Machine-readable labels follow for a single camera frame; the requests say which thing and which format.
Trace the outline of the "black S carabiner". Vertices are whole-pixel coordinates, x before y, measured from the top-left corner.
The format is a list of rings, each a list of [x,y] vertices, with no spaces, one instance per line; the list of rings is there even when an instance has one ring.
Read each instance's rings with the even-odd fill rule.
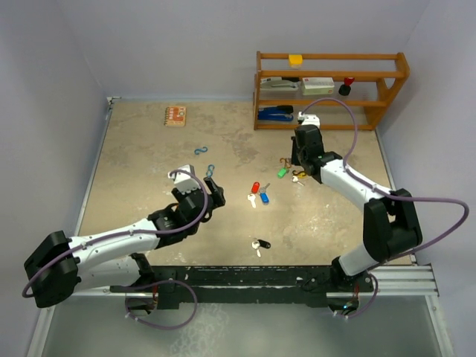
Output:
[[[306,173],[303,170],[301,171],[293,170],[292,175],[298,177],[299,179],[306,177]]]

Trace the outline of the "orange S carabiner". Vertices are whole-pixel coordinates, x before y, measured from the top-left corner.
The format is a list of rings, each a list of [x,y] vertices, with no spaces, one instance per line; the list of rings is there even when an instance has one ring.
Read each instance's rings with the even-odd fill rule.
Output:
[[[284,168],[291,168],[292,163],[290,158],[280,158],[280,163],[283,165]]]

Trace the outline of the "green tag key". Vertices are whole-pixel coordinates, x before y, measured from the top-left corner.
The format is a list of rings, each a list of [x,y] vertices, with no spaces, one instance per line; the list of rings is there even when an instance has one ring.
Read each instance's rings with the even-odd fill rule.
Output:
[[[283,178],[289,172],[289,168],[282,168],[278,171],[277,177],[279,179]]]

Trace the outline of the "red tag key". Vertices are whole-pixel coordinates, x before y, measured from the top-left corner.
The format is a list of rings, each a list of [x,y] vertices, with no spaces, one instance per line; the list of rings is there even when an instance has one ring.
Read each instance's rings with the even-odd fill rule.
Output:
[[[256,207],[256,195],[258,194],[259,189],[260,189],[260,183],[256,181],[252,184],[251,191],[247,195],[247,199],[251,203],[252,208]]]

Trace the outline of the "blue tag key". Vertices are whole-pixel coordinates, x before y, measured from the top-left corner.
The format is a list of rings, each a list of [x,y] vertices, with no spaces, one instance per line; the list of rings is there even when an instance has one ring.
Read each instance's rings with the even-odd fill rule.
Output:
[[[270,185],[269,183],[265,184],[264,186],[261,186],[260,189],[259,189],[260,199],[261,199],[261,202],[264,205],[269,204],[269,197],[268,197],[267,192],[266,192],[269,185]]]

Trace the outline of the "black tag key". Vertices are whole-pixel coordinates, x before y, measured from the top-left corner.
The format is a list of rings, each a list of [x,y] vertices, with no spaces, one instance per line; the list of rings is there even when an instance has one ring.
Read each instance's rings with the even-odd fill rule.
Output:
[[[267,242],[263,239],[254,239],[251,243],[251,247],[255,250],[256,255],[258,257],[261,257],[261,249],[270,249],[271,248],[271,243]]]

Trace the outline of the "yellow tag key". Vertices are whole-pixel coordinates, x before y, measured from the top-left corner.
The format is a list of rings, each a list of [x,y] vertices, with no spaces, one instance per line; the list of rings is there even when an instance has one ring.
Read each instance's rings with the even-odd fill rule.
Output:
[[[297,176],[292,176],[292,182],[295,183],[295,184],[299,184],[300,186],[304,187],[304,183],[302,183]]]

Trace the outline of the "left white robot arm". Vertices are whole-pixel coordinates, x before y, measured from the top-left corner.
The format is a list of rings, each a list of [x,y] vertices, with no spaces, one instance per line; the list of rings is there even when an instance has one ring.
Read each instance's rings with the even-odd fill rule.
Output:
[[[196,234],[213,210],[225,205],[222,187],[212,178],[188,193],[174,188],[175,202],[147,218],[103,234],[67,237],[55,231],[24,263],[24,298],[39,308],[63,302],[74,292],[100,286],[131,286],[144,292],[153,282],[144,253],[177,244]]]

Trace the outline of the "teal S carabiner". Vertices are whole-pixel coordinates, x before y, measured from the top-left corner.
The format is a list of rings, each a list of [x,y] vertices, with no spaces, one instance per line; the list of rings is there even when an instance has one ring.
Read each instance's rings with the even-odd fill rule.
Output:
[[[208,151],[207,147],[200,147],[194,150],[195,155],[200,155],[201,153],[205,153]]]

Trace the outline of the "white cardboard box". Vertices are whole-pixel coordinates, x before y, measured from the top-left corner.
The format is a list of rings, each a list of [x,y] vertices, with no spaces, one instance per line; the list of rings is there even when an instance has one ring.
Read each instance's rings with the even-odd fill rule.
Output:
[[[334,92],[335,84],[331,77],[304,77],[301,80],[303,95],[326,95]]]

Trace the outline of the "red black stamp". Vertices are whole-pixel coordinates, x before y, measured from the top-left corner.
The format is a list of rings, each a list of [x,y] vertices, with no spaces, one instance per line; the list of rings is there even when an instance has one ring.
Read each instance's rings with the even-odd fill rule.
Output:
[[[341,96],[347,97],[350,92],[351,92],[351,86],[354,83],[355,78],[354,77],[345,77],[343,83],[339,87],[338,93]]]

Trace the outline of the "white stapler on shelf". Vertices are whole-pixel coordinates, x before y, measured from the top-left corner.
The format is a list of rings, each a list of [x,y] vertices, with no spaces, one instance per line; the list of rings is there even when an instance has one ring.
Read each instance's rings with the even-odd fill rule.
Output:
[[[267,77],[260,80],[262,91],[297,91],[299,86],[298,77]]]

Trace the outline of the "small spiral notebook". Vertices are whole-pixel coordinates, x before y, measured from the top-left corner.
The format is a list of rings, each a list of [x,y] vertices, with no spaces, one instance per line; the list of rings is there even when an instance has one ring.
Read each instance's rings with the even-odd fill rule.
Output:
[[[187,109],[185,106],[168,106],[165,109],[164,125],[166,127],[184,127]]]

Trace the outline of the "yellow block on shelf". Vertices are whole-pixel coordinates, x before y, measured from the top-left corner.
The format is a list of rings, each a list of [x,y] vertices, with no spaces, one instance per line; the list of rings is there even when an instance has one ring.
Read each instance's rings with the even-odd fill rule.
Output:
[[[298,69],[303,64],[303,56],[301,54],[290,54],[288,55],[289,67],[293,69]]]

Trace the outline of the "black base frame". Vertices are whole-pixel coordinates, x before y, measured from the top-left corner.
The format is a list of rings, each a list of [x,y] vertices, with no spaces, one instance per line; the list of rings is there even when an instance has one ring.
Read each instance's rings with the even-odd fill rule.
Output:
[[[371,293],[368,273],[346,277],[331,266],[152,266],[133,254],[139,266],[134,283],[114,283],[114,293],[158,293],[158,309],[181,303],[301,304],[342,308],[358,293]]]

